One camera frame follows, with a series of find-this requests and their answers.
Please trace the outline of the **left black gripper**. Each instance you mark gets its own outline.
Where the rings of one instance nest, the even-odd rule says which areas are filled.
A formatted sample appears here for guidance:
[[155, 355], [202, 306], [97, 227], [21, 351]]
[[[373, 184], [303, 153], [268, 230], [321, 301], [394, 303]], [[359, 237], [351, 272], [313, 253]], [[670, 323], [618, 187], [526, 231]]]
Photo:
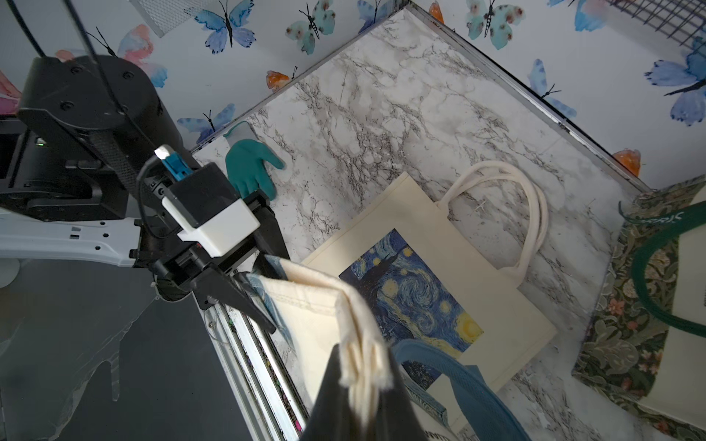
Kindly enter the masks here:
[[260, 227], [224, 257], [210, 257], [195, 242], [183, 242], [175, 233], [156, 239], [147, 233], [141, 220], [136, 248], [129, 252], [136, 268], [150, 270], [158, 296], [168, 302], [182, 301], [193, 296], [199, 308], [209, 310], [217, 303], [238, 310], [263, 331], [274, 334], [275, 323], [253, 300], [253, 290], [239, 274], [238, 266], [250, 255], [257, 254], [255, 272], [272, 271], [264, 256], [290, 256], [270, 200], [261, 191], [245, 198]]

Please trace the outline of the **starry night canvas tote bag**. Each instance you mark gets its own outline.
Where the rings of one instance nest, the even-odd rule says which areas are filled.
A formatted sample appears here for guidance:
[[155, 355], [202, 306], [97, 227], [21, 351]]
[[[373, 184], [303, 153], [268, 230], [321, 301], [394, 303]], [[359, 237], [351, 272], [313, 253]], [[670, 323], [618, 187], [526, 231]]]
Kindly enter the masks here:
[[[518, 184], [529, 227], [516, 264], [494, 268], [450, 222], [450, 203], [491, 181]], [[514, 165], [472, 166], [438, 200], [399, 176], [305, 263], [353, 285], [389, 342], [412, 337], [464, 365], [498, 390], [555, 336], [518, 289], [548, 230], [546, 197]]]

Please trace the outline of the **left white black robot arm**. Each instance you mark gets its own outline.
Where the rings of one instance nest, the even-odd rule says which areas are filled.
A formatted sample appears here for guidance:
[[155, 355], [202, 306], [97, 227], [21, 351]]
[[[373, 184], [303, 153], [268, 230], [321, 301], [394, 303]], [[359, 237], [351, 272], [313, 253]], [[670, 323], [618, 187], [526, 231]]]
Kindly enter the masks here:
[[145, 268], [164, 297], [223, 304], [273, 333], [238, 265], [288, 254], [268, 197], [200, 165], [151, 79], [121, 58], [36, 59], [1, 117], [1, 254]]

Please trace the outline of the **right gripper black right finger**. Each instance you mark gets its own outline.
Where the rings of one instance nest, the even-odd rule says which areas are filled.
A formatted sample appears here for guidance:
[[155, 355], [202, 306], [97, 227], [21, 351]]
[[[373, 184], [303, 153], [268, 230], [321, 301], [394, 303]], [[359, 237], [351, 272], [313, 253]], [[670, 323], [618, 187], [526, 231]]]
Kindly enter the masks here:
[[368, 430], [367, 440], [424, 441], [426, 435], [414, 413], [400, 367], [391, 349], [387, 350], [387, 356], [393, 375], [393, 387], [379, 393], [377, 413]]

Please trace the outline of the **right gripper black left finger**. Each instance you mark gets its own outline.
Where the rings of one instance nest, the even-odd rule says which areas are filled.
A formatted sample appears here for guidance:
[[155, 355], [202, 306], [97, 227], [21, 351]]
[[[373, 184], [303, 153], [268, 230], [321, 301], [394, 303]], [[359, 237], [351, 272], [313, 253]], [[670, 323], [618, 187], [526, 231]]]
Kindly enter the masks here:
[[300, 437], [302, 441], [363, 440], [364, 432], [349, 405], [349, 388], [340, 385], [339, 345], [332, 348], [314, 408]]

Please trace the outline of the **blue handled canvas tote bag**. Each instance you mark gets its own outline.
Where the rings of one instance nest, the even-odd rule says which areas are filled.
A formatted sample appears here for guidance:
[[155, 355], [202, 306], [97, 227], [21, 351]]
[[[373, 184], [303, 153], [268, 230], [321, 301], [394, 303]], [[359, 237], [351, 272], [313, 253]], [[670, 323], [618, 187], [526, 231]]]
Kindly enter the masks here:
[[464, 366], [419, 340], [387, 345], [371, 308], [353, 286], [290, 260], [265, 255], [272, 271], [249, 274], [248, 283], [300, 363], [304, 384], [315, 402], [335, 345], [339, 345], [340, 385], [349, 388], [349, 405], [367, 440], [379, 393], [393, 387], [387, 350], [399, 365], [414, 413], [426, 440], [453, 440], [445, 409], [402, 373], [404, 362], [439, 371], [452, 384], [453, 397], [481, 440], [526, 440], [516, 417], [486, 385], [480, 370]]

